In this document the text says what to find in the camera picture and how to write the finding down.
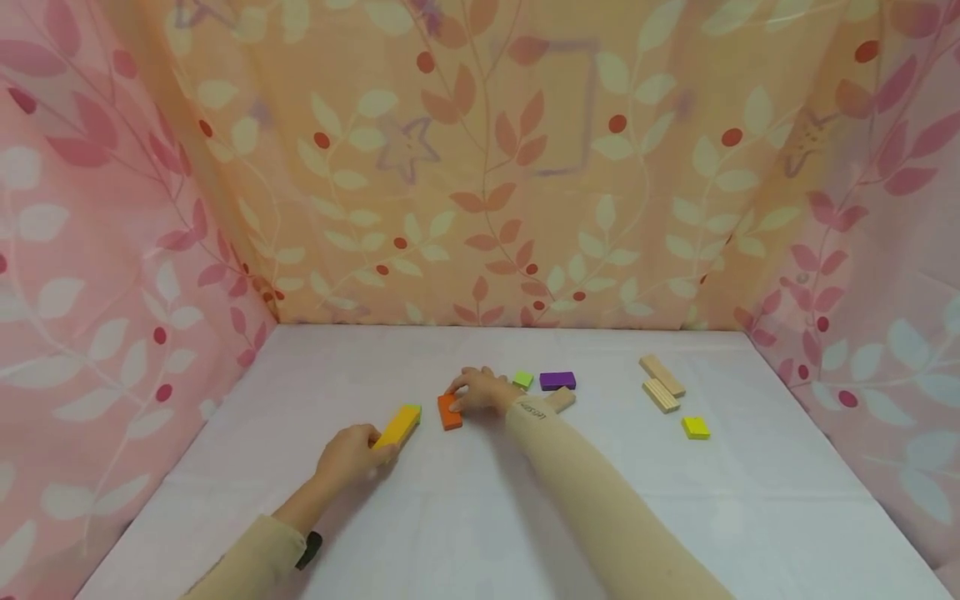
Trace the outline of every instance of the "white tabletop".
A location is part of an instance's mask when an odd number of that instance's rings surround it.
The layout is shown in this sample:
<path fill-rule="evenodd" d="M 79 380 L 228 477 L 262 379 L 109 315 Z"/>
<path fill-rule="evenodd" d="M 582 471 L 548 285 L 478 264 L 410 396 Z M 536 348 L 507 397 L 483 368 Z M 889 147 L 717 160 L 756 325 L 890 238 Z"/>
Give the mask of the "white tabletop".
<path fill-rule="evenodd" d="M 680 411 L 642 392 L 648 352 L 686 386 Z M 393 472 L 324 516 L 320 555 L 276 598 L 602 598 L 502 427 L 443 431 L 437 395 L 483 364 L 574 371 L 563 418 L 737 598 L 949 600 L 741 334 L 351 325 L 276 331 L 79 598 L 177 597 L 338 429 L 401 403 L 423 417 Z M 712 438 L 688 440 L 684 416 Z"/>

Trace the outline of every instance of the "green block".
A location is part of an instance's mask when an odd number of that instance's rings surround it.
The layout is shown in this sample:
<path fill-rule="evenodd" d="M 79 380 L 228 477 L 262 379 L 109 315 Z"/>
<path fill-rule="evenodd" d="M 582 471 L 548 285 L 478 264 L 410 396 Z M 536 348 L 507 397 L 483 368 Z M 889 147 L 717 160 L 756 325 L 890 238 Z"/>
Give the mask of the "green block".
<path fill-rule="evenodd" d="M 518 386 L 518 388 L 522 389 L 523 391 L 529 390 L 530 384 L 533 382 L 534 376 L 532 373 L 528 373 L 526 371 L 517 371 L 516 375 L 514 375 L 514 385 Z"/>

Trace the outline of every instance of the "beige sleeve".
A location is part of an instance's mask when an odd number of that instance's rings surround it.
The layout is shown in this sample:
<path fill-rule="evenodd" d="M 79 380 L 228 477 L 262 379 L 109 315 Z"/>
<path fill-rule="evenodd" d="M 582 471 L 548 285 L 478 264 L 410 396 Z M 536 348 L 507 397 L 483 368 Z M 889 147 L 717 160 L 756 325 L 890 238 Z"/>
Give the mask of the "beige sleeve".
<path fill-rule="evenodd" d="M 271 516 L 258 516 L 180 600 L 262 600 L 297 565 L 306 540 Z"/>
<path fill-rule="evenodd" d="M 611 600 L 733 598 L 600 451 L 543 398 L 520 398 L 507 411 L 507 429 Z"/>

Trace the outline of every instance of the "purple block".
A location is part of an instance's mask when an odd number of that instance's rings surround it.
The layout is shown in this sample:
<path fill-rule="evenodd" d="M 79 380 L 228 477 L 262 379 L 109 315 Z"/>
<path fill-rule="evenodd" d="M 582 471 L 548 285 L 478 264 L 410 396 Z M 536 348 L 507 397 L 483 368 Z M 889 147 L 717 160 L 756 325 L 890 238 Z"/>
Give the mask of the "purple block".
<path fill-rule="evenodd" d="M 561 388 L 577 389 L 577 378 L 573 376 L 573 371 L 542 372 L 540 374 L 541 390 L 552 392 Z"/>

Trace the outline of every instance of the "right hand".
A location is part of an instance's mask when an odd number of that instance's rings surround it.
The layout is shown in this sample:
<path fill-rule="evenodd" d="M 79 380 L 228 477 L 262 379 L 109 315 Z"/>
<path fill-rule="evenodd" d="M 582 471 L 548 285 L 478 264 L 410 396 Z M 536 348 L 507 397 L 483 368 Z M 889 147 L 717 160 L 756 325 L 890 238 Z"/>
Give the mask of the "right hand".
<path fill-rule="evenodd" d="M 450 405 L 450 412 L 495 408 L 500 415 L 505 415 L 516 399 L 524 396 L 523 390 L 507 381 L 506 376 L 494 375 L 490 367 L 479 370 L 463 367 L 446 392 L 453 394 L 461 388 L 467 388 L 467 393 Z"/>

